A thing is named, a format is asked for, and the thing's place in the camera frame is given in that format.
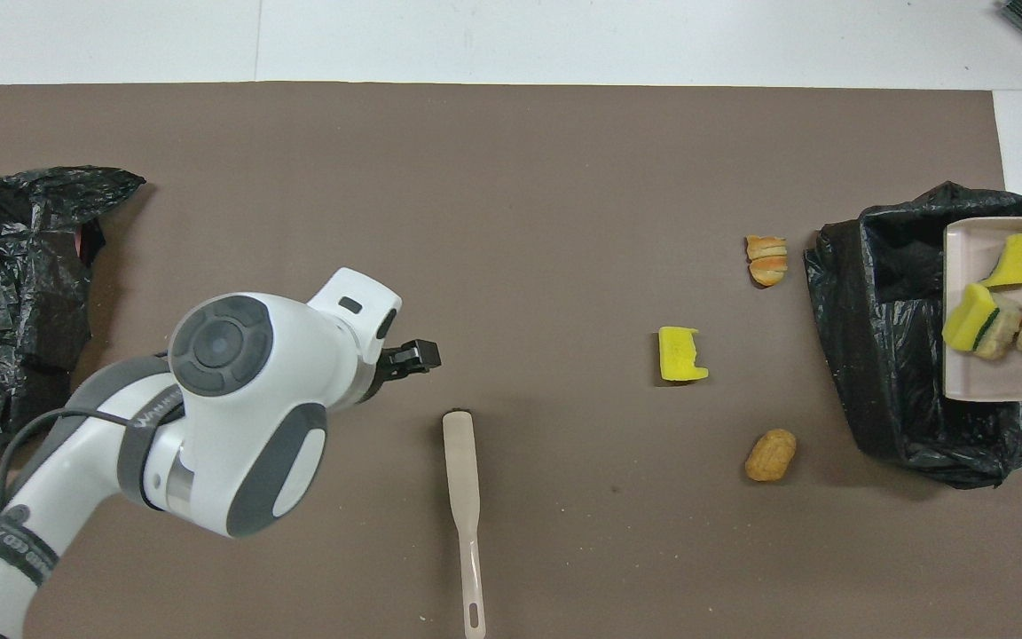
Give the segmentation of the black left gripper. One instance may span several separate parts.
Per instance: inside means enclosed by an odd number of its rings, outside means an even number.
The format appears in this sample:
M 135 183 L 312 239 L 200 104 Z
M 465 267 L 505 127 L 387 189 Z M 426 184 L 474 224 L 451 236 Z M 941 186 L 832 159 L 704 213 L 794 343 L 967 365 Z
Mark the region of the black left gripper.
M 437 343 L 414 339 L 406 343 L 405 347 L 398 345 L 386 348 L 382 351 L 374 367 L 373 379 L 360 401 L 365 403 L 376 396 L 386 382 L 400 381 L 409 374 L 427 373 L 440 366 L 442 351 Z

